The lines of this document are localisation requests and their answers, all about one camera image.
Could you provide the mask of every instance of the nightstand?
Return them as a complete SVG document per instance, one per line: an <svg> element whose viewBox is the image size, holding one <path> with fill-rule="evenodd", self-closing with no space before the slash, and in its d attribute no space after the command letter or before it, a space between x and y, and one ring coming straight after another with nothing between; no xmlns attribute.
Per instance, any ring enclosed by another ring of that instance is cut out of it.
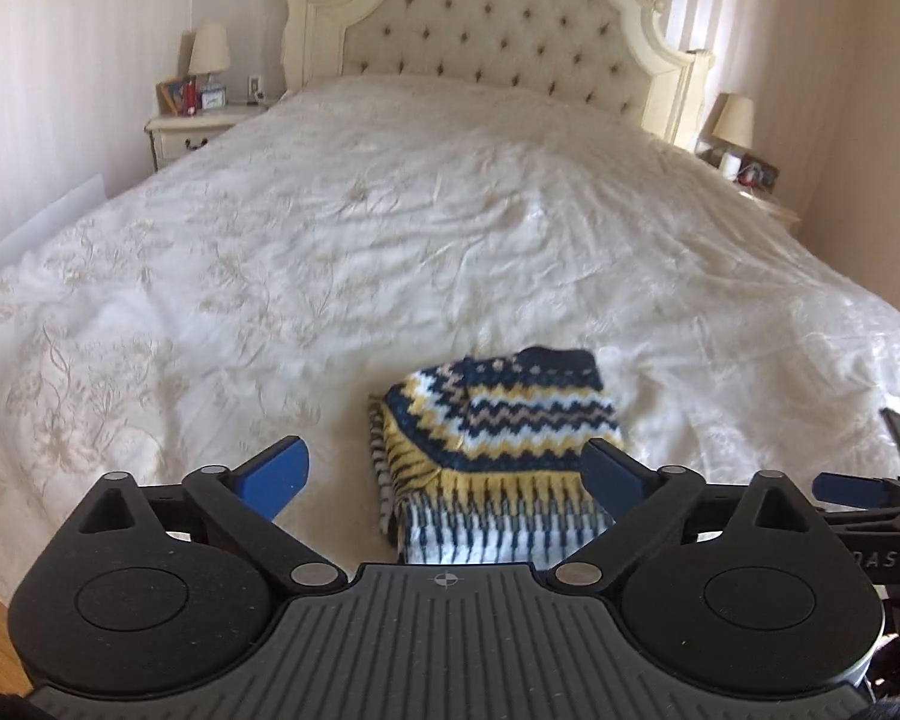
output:
<svg viewBox="0 0 900 720"><path fill-rule="evenodd" d="M223 135L240 122L266 111L263 105L227 105L212 111L200 111L197 116L157 116L146 123L144 132L151 137L154 168L164 167L199 151L213 138Z"/></svg>
<svg viewBox="0 0 900 720"><path fill-rule="evenodd" d="M797 225L800 223L800 218L797 214L791 211L787 206L781 203L776 197L770 194L768 191L760 191L759 189L750 190L739 188L740 194L742 194L749 201L754 202L757 206L764 212L767 213L771 218L775 218L780 224L783 225L783 229L785 229L791 235L794 234L794 231L797 229Z"/></svg>

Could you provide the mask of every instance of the wall outlet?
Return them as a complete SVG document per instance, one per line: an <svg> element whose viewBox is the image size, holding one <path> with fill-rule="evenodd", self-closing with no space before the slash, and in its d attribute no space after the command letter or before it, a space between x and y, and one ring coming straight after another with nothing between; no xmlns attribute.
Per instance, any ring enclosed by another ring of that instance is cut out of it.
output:
<svg viewBox="0 0 900 720"><path fill-rule="evenodd" d="M250 103L262 103L264 101L264 76L250 76L247 78L247 101Z"/></svg>

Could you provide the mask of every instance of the picture frame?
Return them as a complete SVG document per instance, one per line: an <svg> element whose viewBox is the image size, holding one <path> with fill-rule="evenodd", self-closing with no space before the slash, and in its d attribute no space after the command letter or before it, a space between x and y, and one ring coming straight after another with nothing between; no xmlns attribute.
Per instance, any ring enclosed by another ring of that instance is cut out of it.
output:
<svg viewBox="0 0 900 720"><path fill-rule="evenodd" d="M183 88L190 80L189 76L177 76L174 79L160 81L156 85L156 97L160 103L160 111L171 116L184 116L186 106L183 100Z"/></svg>
<svg viewBox="0 0 900 720"><path fill-rule="evenodd" d="M780 177L778 167L770 165L755 154L745 154L737 173L737 183L751 189L773 194L773 188Z"/></svg>

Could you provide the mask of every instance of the knit pattern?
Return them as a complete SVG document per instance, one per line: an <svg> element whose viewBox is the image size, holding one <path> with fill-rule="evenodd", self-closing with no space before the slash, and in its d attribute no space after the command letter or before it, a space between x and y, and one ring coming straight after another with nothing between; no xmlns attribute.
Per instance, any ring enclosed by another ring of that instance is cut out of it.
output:
<svg viewBox="0 0 900 720"><path fill-rule="evenodd" d="M417 371L370 400L381 528L406 562L549 567L610 523L580 479L594 437L620 445L589 352Z"/></svg>

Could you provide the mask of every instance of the lamp shade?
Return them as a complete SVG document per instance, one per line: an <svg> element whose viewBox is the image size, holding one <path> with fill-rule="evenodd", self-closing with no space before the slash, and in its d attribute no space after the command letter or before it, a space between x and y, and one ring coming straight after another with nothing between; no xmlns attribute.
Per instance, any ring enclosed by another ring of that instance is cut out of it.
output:
<svg viewBox="0 0 900 720"><path fill-rule="evenodd" d="M727 105L713 134L740 148L754 146L754 101L744 95L727 95Z"/></svg>
<svg viewBox="0 0 900 720"><path fill-rule="evenodd" d="M230 48L226 45L226 27L221 23L206 23L194 37L194 51L190 54L192 76L222 73L230 67Z"/></svg>

